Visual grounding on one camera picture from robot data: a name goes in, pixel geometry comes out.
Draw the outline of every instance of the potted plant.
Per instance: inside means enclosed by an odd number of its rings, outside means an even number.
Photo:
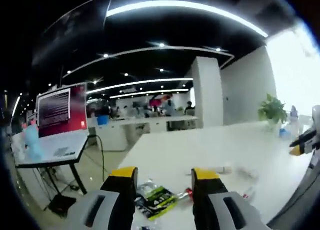
[[[271,128],[274,128],[279,121],[284,123],[287,119],[284,104],[269,93],[267,93],[266,100],[262,101],[260,106],[261,107],[258,109],[259,119],[267,120]]]

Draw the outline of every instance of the black stand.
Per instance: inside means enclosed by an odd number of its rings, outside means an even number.
[[[78,183],[81,191],[83,192],[84,195],[87,194],[87,190],[86,190],[84,184],[82,183],[82,181],[81,181],[81,179],[80,179],[80,177],[78,175],[78,172],[77,172],[77,170],[75,168],[75,165],[74,164],[69,164],[69,166],[71,168],[71,171],[72,171],[72,173],[74,175],[74,178],[75,178],[76,182]]]
[[[56,183],[55,183],[55,181],[53,180],[53,178],[52,178],[52,176],[51,176],[48,168],[45,167],[44,169],[45,169],[46,173],[48,174],[48,176],[49,176],[49,178],[50,178],[50,181],[52,182],[52,184],[53,184],[54,188],[56,189],[57,193],[58,193],[59,195],[61,195],[61,193],[60,193],[58,187],[56,186]]]

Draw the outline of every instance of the white table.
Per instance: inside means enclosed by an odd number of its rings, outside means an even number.
[[[268,223],[288,202],[312,154],[289,155],[290,141],[266,131],[265,122],[143,135],[119,167],[137,166],[138,184],[151,178],[174,193],[191,187],[193,167],[231,164],[254,169],[259,177],[251,204]],[[251,181],[234,171],[221,175],[229,191],[243,194]],[[137,212],[135,218],[142,217]],[[175,207],[159,218],[162,229],[195,229],[192,207]]]
[[[197,119],[195,116],[130,118],[125,120],[110,120],[107,125],[96,125],[94,127],[96,135],[101,138],[104,151],[124,151],[128,146],[128,141],[136,142],[139,138],[134,127],[137,124],[147,124],[150,128],[150,133],[155,133],[167,131],[167,122]]]
[[[87,190],[83,185],[75,167],[75,163],[80,161],[82,152],[85,148],[87,135],[87,131],[75,133],[77,141],[74,142],[72,148],[74,154],[67,156],[55,156],[54,151],[56,151],[56,148],[47,149],[45,143],[41,141],[40,145],[43,148],[43,156],[40,159],[30,159],[26,153],[23,153],[25,152],[25,142],[22,137],[22,133],[18,133],[12,137],[11,147],[15,155],[15,167],[20,173],[31,196],[34,198],[40,208],[44,209],[47,207],[51,201],[50,198],[52,199],[57,193],[61,193],[61,191],[67,187],[67,184],[55,183],[48,171],[48,167],[51,166],[59,167],[60,173],[67,182],[72,182],[75,179],[83,194],[87,193]],[[39,167],[43,167],[46,170],[47,175],[50,178],[53,187],[55,188],[55,191],[47,191],[48,189],[45,190],[48,187],[42,181],[39,172],[33,169]]]

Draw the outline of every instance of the cable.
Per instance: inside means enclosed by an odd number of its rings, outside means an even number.
[[[101,155],[102,155],[102,181],[105,182],[105,155],[104,155],[104,149],[103,149],[103,145],[102,145],[102,140],[98,135],[89,135],[88,136],[88,138],[93,138],[93,137],[99,138],[99,141],[100,141]]]
[[[279,218],[280,216],[282,216],[283,214],[285,214],[305,193],[306,191],[308,191],[310,189],[310,187],[312,187],[312,185],[314,184],[314,182],[316,181],[316,179],[318,178],[318,176],[320,175],[320,173],[317,174],[317,176],[314,178],[314,180],[311,182],[311,184],[303,191],[303,193],[301,193],[295,200],[294,202],[288,206],[286,209],[280,211],[273,219],[272,221],[274,221],[275,219]]]
[[[48,185],[48,187],[50,187],[53,191],[56,192],[57,190],[56,190],[54,187],[52,187],[51,184],[49,184],[45,178],[43,178],[43,176],[42,176],[42,174],[40,173],[40,171],[39,171],[38,168],[37,168],[37,170],[38,170],[38,172],[39,172],[39,174],[40,174],[40,176],[41,176],[42,182],[43,182],[43,183],[45,182],[45,183]]]
[[[37,178],[37,175],[36,175],[34,169],[32,169],[32,172],[33,172],[34,177],[36,178],[36,181],[38,182],[41,190],[42,190],[45,194],[48,194],[48,198],[49,198],[49,200],[50,200],[50,202],[51,202],[52,200],[51,200],[51,197],[50,197],[50,193],[49,193],[48,189],[46,188],[44,181],[42,181],[42,183],[43,183],[43,185],[44,185],[45,191],[44,191],[44,189],[42,188],[42,186],[41,186],[41,184],[40,184],[40,182],[39,182],[39,180],[38,180],[38,178]]]

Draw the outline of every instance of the monitor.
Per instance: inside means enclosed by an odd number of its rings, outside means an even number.
[[[79,83],[37,97],[39,137],[87,129],[86,84]]]
[[[104,34],[110,0],[89,0],[65,13],[35,42],[32,66],[50,67],[75,49],[92,47]]]

